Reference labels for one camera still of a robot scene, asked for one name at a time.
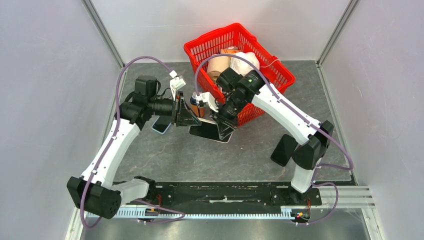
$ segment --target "metal frame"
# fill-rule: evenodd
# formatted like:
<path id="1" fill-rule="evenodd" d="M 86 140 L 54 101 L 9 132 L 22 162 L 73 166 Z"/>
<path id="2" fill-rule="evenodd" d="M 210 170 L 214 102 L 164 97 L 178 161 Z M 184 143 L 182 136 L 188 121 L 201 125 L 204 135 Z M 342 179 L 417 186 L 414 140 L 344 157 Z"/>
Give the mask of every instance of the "metal frame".
<path id="1" fill-rule="evenodd" d="M 336 208 L 361 209 L 370 239 L 385 239 L 379 225 L 380 219 L 376 211 L 376 206 L 370 193 L 370 189 L 367 186 L 337 186 L 337 188 L 339 199 Z M 311 208 L 315 209 L 317 213 L 319 213 L 320 210 L 331 209 L 336 200 L 336 192 L 332 186 L 321 186 L 319 187 L 319 191 L 321 194 L 322 205 L 311 206 Z M 143 215 L 143 211 L 147 208 L 150 209 L 151 207 L 147 205 L 123 205 L 119 210 L 120 214 L 117 214 L 114 218 L 137 218 L 139 214 Z M 190 214 L 187 219 L 281 219 L 284 221 L 287 220 L 287 213 L 291 212 L 293 209 L 299 209 L 299 207 L 281 206 L 281 214 L 240 214 L 239 216 L 229 214 Z M 89 213 L 86 217 L 94 218 L 96 216 Z M 179 216 L 176 214 L 161 214 L 161 218 L 169 219 L 176 217 Z M 83 225 L 80 220 L 80 211 L 75 208 L 65 239 L 79 240 L 81 238 L 82 230 Z"/>
<path id="2" fill-rule="evenodd" d="M 106 30 L 105 25 L 100 19 L 100 16 L 97 13 L 96 8 L 94 7 L 94 4 L 92 3 L 91 0 L 81 0 L 81 2 L 84 5 L 85 9 L 87 10 L 88 14 L 90 15 L 91 20 L 93 21 L 95 27 L 100 33 L 101 38 L 104 40 L 104 43 L 106 43 L 106 46 L 109 48 L 110 52 L 112 53 L 113 59 L 115 59 L 116 64 L 118 64 L 120 68 L 123 68 L 125 66 L 125 63 L 122 60 L 121 55 L 119 54 L 114 42 L 112 41 L 111 36 Z"/>
<path id="3" fill-rule="evenodd" d="M 324 61 L 326 60 L 327 56 L 329 55 L 329 53 L 330 53 L 331 49 L 333 48 L 335 42 L 339 38 L 340 33 L 342 32 L 343 28 L 345 28 L 347 21 L 351 17 L 351 14 L 355 10 L 359 1 L 360 0 L 350 0 L 349 4 L 347 5 L 346 9 L 343 12 L 343 15 L 341 15 L 341 18 L 338 21 L 337 26 L 335 27 L 333 33 L 331 34 L 327 44 L 325 45 L 324 50 L 322 51 L 321 55 L 319 56 L 318 60 L 316 61 L 318 66 L 321 66 L 324 63 Z"/>
<path id="4" fill-rule="evenodd" d="M 124 84 L 125 84 L 125 80 L 127 79 L 127 73 L 128 73 L 128 69 L 123 73 L 122 79 L 121 79 L 120 84 L 119 84 L 119 98 L 121 98 L 122 91 L 124 90 Z M 109 129 L 111 129 L 111 127 L 112 127 L 112 122 L 115 119 L 116 110 L 117 110 L 117 106 L 115 104 L 115 91 L 113 91 L 113 99 L 112 99 L 112 102 L 111 102 L 109 119 L 107 120 L 106 128 L 105 128 L 104 133 L 103 133 L 102 143 L 106 140 L 106 137 L 109 134 Z"/>
<path id="5" fill-rule="evenodd" d="M 97 27 L 101 37 L 103 38 L 103 40 L 105 41 L 106 45 L 108 46 L 109 50 L 112 53 L 113 58 L 115 59 L 116 63 L 118 64 L 118 66 L 120 66 L 121 68 L 125 66 L 124 61 L 122 60 L 118 50 L 116 49 L 110 35 L 108 34 L 103 22 L 101 21 L 93 3 L 91 0 L 82 0 L 85 8 L 87 9 L 87 12 L 90 14 L 91 19 L 93 20 L 95 26 Z M 334 29 L 331 37 L 329 38 L 325 48 L 323 49 L 321 55 L 319 56 L 318 60 L 316 61 L 316 66 L 318 69 L 318 74 L 319 77 L 321 79 L 321 83 L 323 85 L 324 88 L 324 92 L 325 92 L 325 96 L 327 98 L 327 102 L 328 105 L 330 107 L 330 112 L 331 115 L 335 121 L 334 126 L 335 129 L 338 133 L 339 136 L 339 140 L 340 140 L 340 144 L 344 147 L 346 147 L 345 144 L 345 140 L 344 140 L 344 134 L 342 131 L 342 128 L 340 126 L 339 123 L 339 118 L 337 116 L 337 112 L 334 108 L 333 103 L 331 102 L 331 95 L 328 91 L 327 88 L 327 83 L 326 83 L 326 79 L 322 70 L 322 64 L 324 63 L 324 61 L 326 60 L 327 56 L 329 55 L 330 51 L 332 50 L 335 42 L 337 41 L 337 39 L 339 38 L 343 28 L 345 27 L 348 19 L 350 18 L 350 16 L 352 15 L 352 12 L 354 11 L 354 9 L 356 8 L 357 4 L 358 4 L 359 0 L 351 0 L 348 4 L 348 6 L 346 7 L 344 13 L 342 14 L 336 28 Z M 125 81 L 125 76 L 123 77 L 123 80 L 121 81 L 121 86 L 123 86 L 124 81 Z M 115 105 L 112 105 L 112 109 L 110 112 L 110 116 L 112 119 L 113 118 L 113 112 L 115 111 Z M 109 121 L 107 124 L 107 129 L 109 129 L 111 122 Z M 377 213 L 376 210 L 376 206 L 374 204 L 374 200 L 372 198 L 372 195 L 370 193 L 370 190 L 367 186 L 340 186 L 338 185 L 338 192 L 339 192 L 339 201 L 337 204 L 338 209 L 361 209 L 362 210 L 362 214 L 364 216 L 365 219 L 365 225 L 367 227 L 369 236 L 371 238 L 371 240 L 382 240 L 385 239 L 384 235 L 382 233 L 382 229 L 380 227 L 380 219 L 379 219 L 379 215 Z M 311 208 L 313 209 L 330 209 L 332 208 L 334 202 L 335 202 L 335 190 L 333 189 L 332 186 L 323 186 L 323 187 L 319 187 L 320 190 L 320 194 L 321 194 L 321 200 L 322 200 L 322 205 L 320 206 L 312 206 Z M 130 210 L 130 208 L 147 208 L 148 206 L 141 206 L 141 205 L 123 205 L 121 208 L 123 211 L 121 211 L 122 214 L 120 215 L 116 215 L 115 218 L 128 218 L 128 214 L 131 214 L 129 212 L 125 212 L 125 209 L 128 208 L 128 210 Z M 282 206 L 282 213 L 284 211 L 288 211 L 291 209 L 296 209 L 296 206 Z M 66 232 L 66 240 L 79 240 L 81 239 L 81 234 L 83 232 L 83 225 L 81 223 L 80 220 L 80 211 L 78 208 L 74 208 L 73 214 L 71 216 L 71 220 L 69 223 L 69 227 L 68 230 Z M 192 218 L 192 219 L 204 219 L 204 218 L 214 218 L 214 219 L 226 219 L 226 218 L 234 218 L 236 217 L 237 219 L 248 219 L 248 218 L 254 218 L 254 219 L 263 219 L 263 218 L 270 218 L 270 219 L 275 219 L 275 218 L 279 218 L 280 216 L 276 216 L 276 215 L 249 215 L 249 214 L 245 214 L 243 216 L 226 216 L 226 215 L 214 215 L 214 216 L 204 216 L 204 215 L 199 215 L 196 216 L 195 214 L 192 214 L 193 216 L 190 216 L 188 218 Z M 172 214 L 168 214 L 168 215 L 163 215 L 164 218 L 171 218 L 171 217 L 175 217 L 172 216 Z"/>
<path id="6" fill-rule="evenodd" d="M 346 151 L 349 153 L 349 147 L 346 145 L 345 143 L 345 134 L 343 133 L 342 127 L 340 126 L 340 121 L 339 121 L 339 116 L 337 115 L 337 111 L 336 108 L 333 105 L 333 102 L 331 101 L 331 99 L 333 99 L 333 97 L 330 94 L 330 91 L 327 87 L 327 80 L 324 76 L 323 73 L 323 69 L 322 66 L 318 64 L 318 62 L 316 63 L 316 68 L 318 70 L 318 74 L 319 74 L 319 79 L 321 80 L 321 84 L 322 84 L 322 88 L 324 89 L 324 94 L 325 94 L 325 98 L 327 99 L 327 103 L 328 103 L 328 107 L 330 108 L 330 113 L 332 116 L 332 119 L 334 120 L 334 127 L 335 127 L 335 131 L 337 132 L 338 135 L 338 140 L 340 142 L 340 144 L 346 149 Z M 352 176 L 353 176 L 353 180 L 357 183 L 358 179 L 357 179 L 357 174 L 356 174 L 356 170 L 355 168 L 352 170 Z"/>

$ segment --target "gray floor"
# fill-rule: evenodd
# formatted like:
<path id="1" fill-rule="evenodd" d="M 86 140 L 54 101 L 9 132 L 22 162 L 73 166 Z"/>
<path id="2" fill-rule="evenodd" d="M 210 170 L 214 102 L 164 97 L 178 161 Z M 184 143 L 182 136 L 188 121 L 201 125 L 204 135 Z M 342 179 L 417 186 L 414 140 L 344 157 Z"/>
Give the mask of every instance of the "gray floor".
<path id="1" fill-rule="evenodd" d="M 319 209 L 312 218 L 322 218 Z M 96 218 L 89 218 L 93 224 Z M 82 240 L 369 240 L 361 209 L 337 209 L 328 219 L 309 226 L 295 226 L 280 219 L 186 219 L 143 225 L 132 218 L 102 219 Z"/>
<path id="2" fill-rule="evenodd" d="M 285 97 L 305 113 L 320 120 L 332 120 L 324 90 L 313 61 L 284 61 L 296 77 Z M 194 74 L 190 63 L 170 63 L 187 85 L 181 90 L 194 91 Z M 170 77 L 158 63 L 135 63 L 129 68 L 122 97 L 134 90 L 139 75 L 156 76 L 162 90 L 169 86 Z M 188 127 L 171 127 L 164 135 L 151 129 L 153 117 L 128 148 L 115 175 L 116 181 L 128 181 L 144 176 L 157 182 L 173 181 L 290 181 L 294 163 L 280 167 L 270 159 L 283 134 L 288 132 L 266 113 L 238 128 L 229 143 L 218 143 L 189 134 Z M 343 154 L 332 144 L 323 163 L 346 166 Z M 323 168 L 317 180 L 348 181 L 346 171 Z"/>

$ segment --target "white wall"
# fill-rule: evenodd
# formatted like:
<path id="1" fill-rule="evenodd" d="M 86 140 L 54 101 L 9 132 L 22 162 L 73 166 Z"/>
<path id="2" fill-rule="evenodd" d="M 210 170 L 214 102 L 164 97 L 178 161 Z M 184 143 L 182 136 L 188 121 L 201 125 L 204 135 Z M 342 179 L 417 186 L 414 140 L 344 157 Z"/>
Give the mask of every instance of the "white wall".
<path id="1" fill-rule="evenodd" d="M 360 1 L 323 65 L 388 239 L 422 239 L 424 1 Z"/>
<path id="2" fill-rule="evenodd" d="M 0 239 L 64 239 L 118 67 L 78 0 L 0 3 Z"/>
<path id="3" fill-rule="evenodd" d="M 282 60 L 316 60 L 349 0 L 92 0 L 124 62 L 188 62 L 183 45 L 239 22 Z"/>

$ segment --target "phone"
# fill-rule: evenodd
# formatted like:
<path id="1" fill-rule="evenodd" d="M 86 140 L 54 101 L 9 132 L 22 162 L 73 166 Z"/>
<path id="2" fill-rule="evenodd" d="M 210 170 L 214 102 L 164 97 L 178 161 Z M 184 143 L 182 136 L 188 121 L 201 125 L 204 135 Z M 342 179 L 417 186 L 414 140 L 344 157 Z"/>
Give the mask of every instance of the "phone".
<path id="1" fill-rule="evenodd" d="M 218 133 L 218 126 L 213 123 L 202 121 L 200 126 L 190 126 L 188 131 L 191 135 L 214 140 L 220 143 L 228 143 L 231 139 L 233 133 L 228 135 L 224 139 L 220 139 L 220 134 Z"/>
<path id="2" fill-rule="evenodd" d="M 159 116 L 156 121 L 154 121 L 151 129 L 153 131 L 158 132 L 160 134 L 165 134 L 166 131 L 172 125 L 172 117 L 171 116 Z"/>

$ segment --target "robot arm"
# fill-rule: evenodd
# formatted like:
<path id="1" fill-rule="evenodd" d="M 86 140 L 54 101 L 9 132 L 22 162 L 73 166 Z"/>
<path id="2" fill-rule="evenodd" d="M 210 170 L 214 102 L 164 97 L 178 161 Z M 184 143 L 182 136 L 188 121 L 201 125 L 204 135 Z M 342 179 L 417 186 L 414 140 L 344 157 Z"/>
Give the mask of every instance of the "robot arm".
<path id="1" fill-rule="evenodd" d="M 294 160 L 296 166 L 291 180 L 291 187 L 297 197 L 302 199 L 311 189 L 315 167 L 330 144 L 325 136 L 310 127 L 310 125 L 320 126 L 321 130 L 331 136 L 334 129 L 333 124 L 329 121 L 321 123 L 305 114 L 279 93 L 271 83 L 270 86 L 278 94 L 278 99 L 283 100 L 287 105 L 308 119 L 310 123 L 304 122 L 289 107 L 277 100 L 255 70 L 250 71 L 246 76 L 242 76 L 231 68 L 227 68 L 221 73 L 216 83 L 227 96 L 225 104 L 219 108 L 219 111 L 211 112 L 211 117 L 217 124 L 218 134 L 221 139 L 237 128 L 237 115 L 248 103 L 267 112 L 291 133 L 292 136 L 284 135 L 281 138 L 271 155 L 271 159 L 283 167 L 286 166 L 290 159 Z M 204 97 L 198 100 L 199 105 L 202 104 L 200 101 L 207 101 Z"/>
<path id="2" fill-rule="evenodd" d="M 102 157 L 97 170 L 93 170 L 93 168 L 109 141 L 103 143 L 94 160 L 81 176 L 79 178 L 71 177 L 67 183 L 66 187 L 77 208 L 80 208 L 84 187 L 92 173 L 94 176 L 88 183 L 84 210 L 103 218 L 112 218 L 122 204 L 129 203 L 134 199 L 151 200 L 156 196 L 154 180 L 136 176 L 131 181 L 113 185 L 113 179 L 128 147 L 152 115 L 171 116 L 171 122 L 176 126 L 201 124 L 193 111 L 187 107 L 183 93 L 178 91 L 178 85 L 171 82 L 171 89 L 173 89 L 173 99 L 162 99 L 157 96 L 156 78 L 152 76 L 137 78 L 134 92 L 119 106 L 118 134 L 113 137 L 113 130 L 109 132 L 107 139 L 114 138 L 114 141 L 111 142 L 108 151 Z M 115 119 L 111 129 L 115 129 L 117 124 L 118 119 Z"/>

